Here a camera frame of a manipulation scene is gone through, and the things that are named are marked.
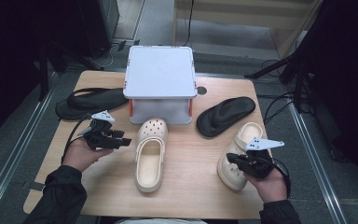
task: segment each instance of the footwear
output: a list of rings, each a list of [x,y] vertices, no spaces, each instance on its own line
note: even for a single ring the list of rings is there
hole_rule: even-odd
[[[147,120],[138,131],[135,182],[141,192],[153,192],[161,185],[167,135],[167,124],[159,118]]]
[[[222,181],[231,189],[236,191],[242,190],[245,188],[247,180],[237,164],[230,163],[227,160],[227,154],[244,154],[246,145],[255,137],[261,137],[262,135],[263,130],[258,124],[253,122],[246,123],[240,128],[237,135],[228,146],[228,149],[220,157],[219,162],[217,163],[217,173],[219,174],[220,179],[222,179]]]
[[[215,137],[254,110],[255,101],[249,97],[226,99],[199,115],[197,129],[206,137]]]
[[[74,91],[67,99],[58,102],[55,111],[60,119],[78,120],[87,114],[115,109],[128,101],[122,88],[86,88]]]

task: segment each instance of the black flip-flop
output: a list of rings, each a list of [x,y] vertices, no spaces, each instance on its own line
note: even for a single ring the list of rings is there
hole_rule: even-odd
[[[254,110],[255,101],[249,97],[242,96],[226,99],[199,115],[197,129],[206,137],[216,137]]]
[[[55,111],[60,119],[78,120],[87,114],[115,109],[128,101],[122,88],[86,88],[74,91],[67,99],[58,102]]]

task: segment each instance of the person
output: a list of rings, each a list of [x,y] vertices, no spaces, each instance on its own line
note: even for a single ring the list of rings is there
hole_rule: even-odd
[[[46,178],[42,198],[23,223],[76,223],[87,199],[87,192],[81,184],[82,172],[98,159],[112,152],[112,149],[92,150],[82,137],[73,141],[68,147],[62,165]],[[244,175],[256,187],[264,202],[263,210],[260,211],[262,224],[300,223],[296,210],[287,200],[286,186],[278,170],[272,170],[263,179]],[[200,220],[188,223],[205,222]]]

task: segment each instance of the white box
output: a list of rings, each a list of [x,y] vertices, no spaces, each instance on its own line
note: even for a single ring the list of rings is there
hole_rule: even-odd
[[[124,82],[131,123],[159,117],[168,124],[192,120],[197,96],[193,51],[188,47],[133,46]]]

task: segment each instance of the black jacket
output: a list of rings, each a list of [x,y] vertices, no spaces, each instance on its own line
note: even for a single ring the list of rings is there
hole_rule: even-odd
[[[76,223],[87,199],[81,176],[77,169],[64,165],[49,174],[42,199],[23,223]],[[265,203],[260,217],[262,224],[300,223],[296,210],[288,200]]]

